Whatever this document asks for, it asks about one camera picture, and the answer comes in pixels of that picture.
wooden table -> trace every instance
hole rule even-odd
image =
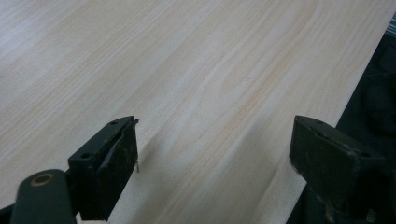
[[[0,206],[135,115],[110,223],[285,223],[294,115],[340,118],[394,0],[0,2]]]

